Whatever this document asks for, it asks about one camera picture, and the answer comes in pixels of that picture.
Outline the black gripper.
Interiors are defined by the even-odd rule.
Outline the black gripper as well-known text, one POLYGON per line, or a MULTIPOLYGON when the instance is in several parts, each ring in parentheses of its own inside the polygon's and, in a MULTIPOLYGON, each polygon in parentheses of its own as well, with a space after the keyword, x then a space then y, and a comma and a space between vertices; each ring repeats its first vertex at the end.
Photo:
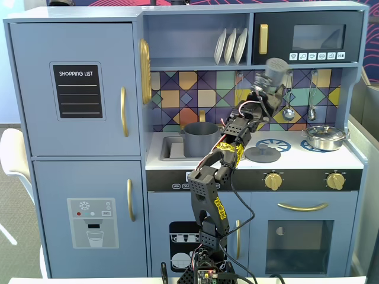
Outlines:
POLYGON ((270 122, 271 117, 273 117, 278 111, 282 104, 283 95, 285 91, 285 85, 280 84, 278 87, 269 87, 266 92, 265 104, 263 97, 258 91, 251 90, 250 96, 252 100, 259 105, 261 109, 261 120, 263 122, 270 122))

